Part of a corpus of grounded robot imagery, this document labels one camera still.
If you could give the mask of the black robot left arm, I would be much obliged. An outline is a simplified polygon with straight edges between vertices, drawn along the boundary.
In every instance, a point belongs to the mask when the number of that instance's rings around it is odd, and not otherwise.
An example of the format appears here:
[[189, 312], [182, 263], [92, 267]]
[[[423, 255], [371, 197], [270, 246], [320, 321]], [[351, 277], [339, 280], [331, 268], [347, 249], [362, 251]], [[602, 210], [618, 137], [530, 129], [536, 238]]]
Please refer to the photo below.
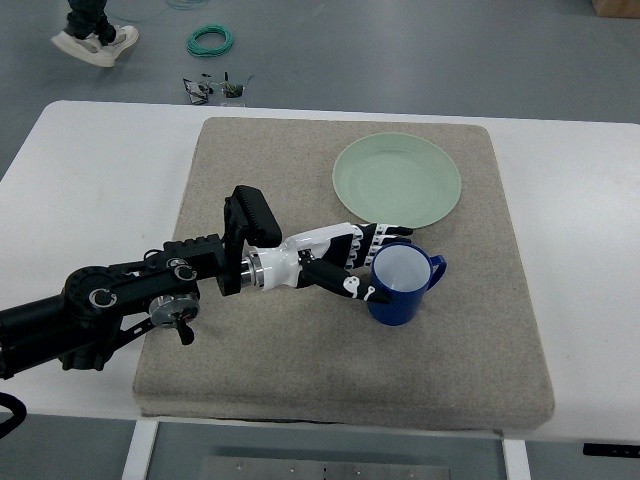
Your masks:
[[192, 343], [199, 282], [213, 278], [224, 296], [243, 286], [246, 245], [275, 247], [280, 227], [263, 193], [238, 185], [224, 204], [224, 234], [171, 241], [143, 260], [82, 267], [60, 294], [1, 313], [1, 376], [54, 359], [65, 370], [102, 370], [113, 353], [155, 327]]

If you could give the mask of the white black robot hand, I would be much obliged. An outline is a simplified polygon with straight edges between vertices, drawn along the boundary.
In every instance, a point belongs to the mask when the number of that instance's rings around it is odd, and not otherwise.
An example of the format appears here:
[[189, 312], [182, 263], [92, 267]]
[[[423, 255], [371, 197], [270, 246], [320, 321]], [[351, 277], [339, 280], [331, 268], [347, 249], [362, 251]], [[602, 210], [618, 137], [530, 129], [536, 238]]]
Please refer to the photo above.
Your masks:
[[241, 285], [270, 290], [317, 285], [334, 294], [388, 304], [390, 296], [353, 274], [369, 267], [391, 243], [409, 244], [409, 227], [340, 223], [290, 236], [273, 248], [251, 247], [241, 263]]

